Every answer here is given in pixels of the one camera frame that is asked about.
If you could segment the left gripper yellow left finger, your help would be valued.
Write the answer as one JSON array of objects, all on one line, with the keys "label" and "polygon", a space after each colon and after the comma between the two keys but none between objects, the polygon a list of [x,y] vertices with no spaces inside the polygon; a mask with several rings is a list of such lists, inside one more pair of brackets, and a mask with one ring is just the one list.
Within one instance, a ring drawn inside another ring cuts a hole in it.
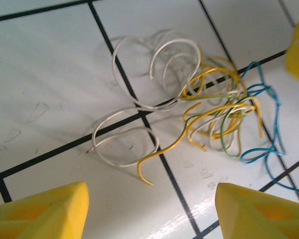
[{"label": "left gripper yellow left finger", "polygon": [[89,209],[86,182],[0,205],[0,239],[80,239]]}]

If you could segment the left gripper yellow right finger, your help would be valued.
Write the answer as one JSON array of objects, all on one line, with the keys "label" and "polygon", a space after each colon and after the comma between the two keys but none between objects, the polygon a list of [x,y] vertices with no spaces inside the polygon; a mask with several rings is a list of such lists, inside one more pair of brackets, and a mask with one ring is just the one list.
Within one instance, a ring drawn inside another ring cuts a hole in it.
[{"label": "left gripper yellow right finger", "polygon": [[225,239],[299,239],[299,203],[219,183],[215,207]]}]

